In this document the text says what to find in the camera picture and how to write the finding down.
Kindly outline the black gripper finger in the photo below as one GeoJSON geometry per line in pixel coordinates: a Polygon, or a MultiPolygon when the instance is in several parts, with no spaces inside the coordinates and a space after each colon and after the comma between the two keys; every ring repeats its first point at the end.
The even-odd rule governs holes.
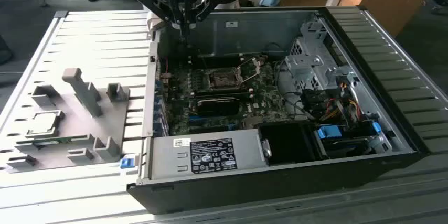
{"type": "Polygon", "coordinates": [[[155,16],[178,30],[179,42],[185,44],[186,23],[179,3],[163,4],[159,0],[138,0],[139,3],[155,14],[155,16]]]}
{"type": "Polygon", "coordinates": [[[190,44],[190,31],[195,28],[195,23],[205,20],[206,16],[221,2],[222,0],[201,0],[199,3],[187,3],[185,9],[185,44],[190,44]]]}

